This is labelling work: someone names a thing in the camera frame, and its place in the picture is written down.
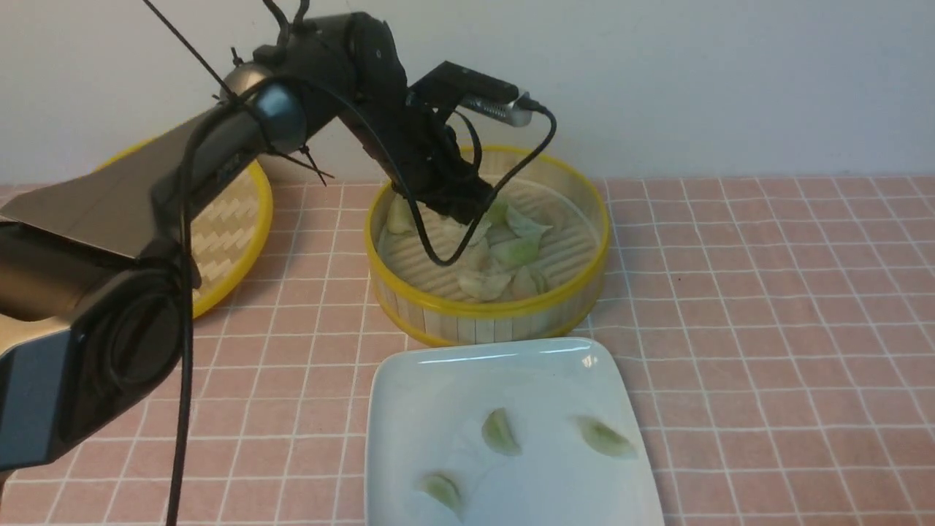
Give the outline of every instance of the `steamer basket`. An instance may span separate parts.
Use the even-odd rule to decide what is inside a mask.
[[[505,147],[487,148],[481,175],[495,183],[526,154]],[[488,178],[487,174],[496,176]],[[570,332],[594,307],[603,286],[611,238],[607,208],[596,188],[573,168],[541,155],[502,194],[534,218],[541,219],[542,211],[549,208],[564,210],[564,226],[542,238],[537,266],[552,287],[543,295],[485,303],[471,299],[457,285],[456,264],[440,268],[425,255],[417,236],[386,232],[395,193],[387,184],[377,195],[365,232],[371,276],[383,311],[409,336],[432,346],[552,338]],[[422,205],[420,209],[432,246],[447,258],[455,243],[441,236],[433,212]]]
[[[103,166],[142,148],[133,146]],[[192,292],[192,316],[221,303],[246,277],[263,252],[273,223],[273,191],[253,161],[192,220],[192,257],[201,286]]]

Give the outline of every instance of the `white plate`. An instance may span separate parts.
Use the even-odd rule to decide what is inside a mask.
[[[646,449],[610,353],[557,338],[395,355],[373,382],[367,437],[367,526],[661,526]],[[481,436],[504,407],[518,457]],[[622,433],[635,459],[602,456],[573,418]],[[463,522],[418,491],[443,472],[464,498]]]

